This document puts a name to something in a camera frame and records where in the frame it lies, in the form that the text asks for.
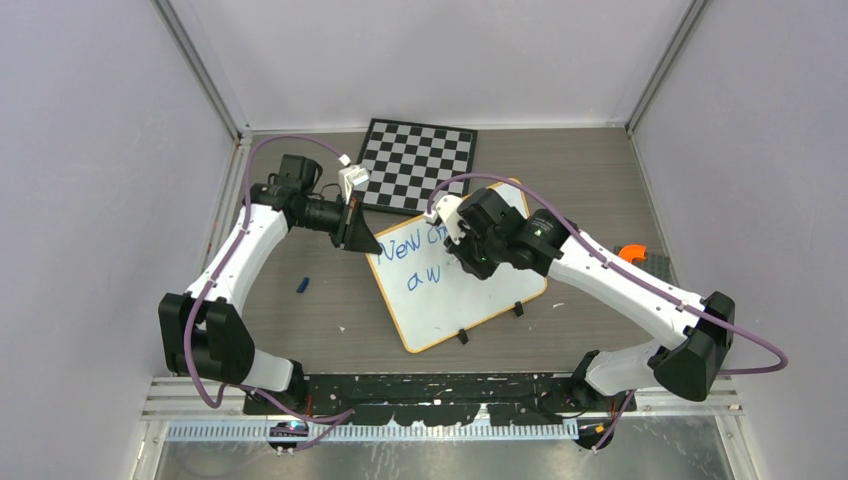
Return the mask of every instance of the metal floor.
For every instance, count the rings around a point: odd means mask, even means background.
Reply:
[[[364,133],[317,136],[355,161]],[[283,153],[319,161],[327,173],[322,185],[337,181],[339,166],[332,155],[298,140],[264,147],[252,181],[264,182],[276,172]],[[519,179],[609,248],[639,243],[662,252],[623,129],[483,130],[474,171]],[[471,189],[488,183],[472,182]],[[530,208],[537,205],[530,202]],[[365,215],[374,233],[408,218]],[[309,287],[297,294],[303,277],[310,278]],[[549,282],[547,291],[524,308],[521,318],[508,313],[470,330],[466,345],[447,341],[410,354],[364,255],[333,249],[326,234],[295,229],[257,277],[243,316],[258,348],[298,360],[312,373],[570,371],[589,350],[616,350],[649,339],[611,308],[557,282]]]
[[[570,441],[326,444],[281,457],[271,454],[267,445],[258,443],[169,442],[156,478],[723,480],[734,477],[715,419],[707,416],[625,418],[616,428],[615,440],[597,457]]]

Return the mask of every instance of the orange object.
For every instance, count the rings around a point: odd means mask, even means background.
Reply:
[[[644,245],[628,245],[618,252],[618,256],[626,260],[628,263],[633,263],[634,260],[644,262],[645,250],[646,247]]]

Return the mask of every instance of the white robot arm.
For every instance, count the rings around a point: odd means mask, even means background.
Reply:
[[[368,173],[358,165],[340,170],[341,193],[331,201],[313,193],[321,172],[314,160],[283,156],[279,173],[250,189],[250,206],[241,208],[233,231],[203,274],[185,293],[165,295],[159,324],[169,370],[188,374],[183,335],[191,321],[191,354],[200,377],[273,392],[288,390],[293,381],[302,383],[301,366],[257,349],[241,320],[247,293],[268,255],[295,226],[328,233],[336,248],[381,252],[365,224],[359,194],[353,193],[353,187],[368,180]],[[247,208],[250,220],[245,225]],[[230,253],[237,241],[238,248]],[[210,280],[202,306],[190,318]]]
[[[708,309],[720,319],[733,322],[733,301],[715,292],[709,298],[687,292],[653,277],[615,256],[580,231],[582,240],[599,252],[607,263],[593,258],[578,239],[571,236],[547,210],[524,218],[498,193],[480,189],[466,199],[443,196],[428,216],[431,223],[443,222],[449,238],[448,252],[463,270],[485,280],[500,263],[517,269],[532,269],[540,275],[565,282],[588,292],[636,322],[654,337],[643,345],[617,352],[589,352],[575,371],[594,396],[612,396],[621,391],[661,385],[683,398],[706,398],[727,350],[731,334],[701,321],[690,309]],[[680,307],[662,300],[625,279],[618,269],[682,300]]]

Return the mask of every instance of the checkerboard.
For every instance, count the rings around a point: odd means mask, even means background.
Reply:
[[[471,171],[477,132],[464,128],[395,120],[371,120],[359,164],[370,180],[364,192],[366,208],[419,215],[437,184]],[[448,186],[456,195],[468,193],[468,182]]]

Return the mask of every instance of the white enclosure panel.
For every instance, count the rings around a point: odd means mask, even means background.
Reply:
[[[689,0],[172,3],[252,128],[323,129],[623,124]]]
[[[3,2],[0,44],[0,478],[128,478],[232,141],[149,1]]]
[[[846,46],[843,0],[713,2],[636,135],[684,286],[789,355],[734,379],[766,478],[848,468]],[[772,361],[737,338],[727,363]]]

